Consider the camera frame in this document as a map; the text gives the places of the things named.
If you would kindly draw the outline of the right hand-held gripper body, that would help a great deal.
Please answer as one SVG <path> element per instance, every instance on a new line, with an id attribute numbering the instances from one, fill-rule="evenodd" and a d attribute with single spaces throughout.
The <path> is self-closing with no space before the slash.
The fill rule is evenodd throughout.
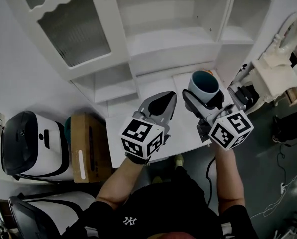
<path id="1" fill-rule="evenodd" d="M 224 150 L 235 148 L 244 142 L 254 129 L 243 110 L 229 104 L 217 114 L 202 118 L 197 130 L 203 142 L 211 140 Z"/>

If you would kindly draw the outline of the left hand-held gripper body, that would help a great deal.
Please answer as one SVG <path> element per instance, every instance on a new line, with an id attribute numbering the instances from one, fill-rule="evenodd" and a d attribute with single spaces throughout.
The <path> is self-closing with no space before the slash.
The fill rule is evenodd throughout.
<path id="1" fill-rule="evenodd" d="M 169 124 L 167 127 L 154 124 L 150 117 L 135 111 L 132 117 L 125 119 L 119 133 L 125 155 L 131 160 L 151 159 L 170 137 L 169 130 Z"/>

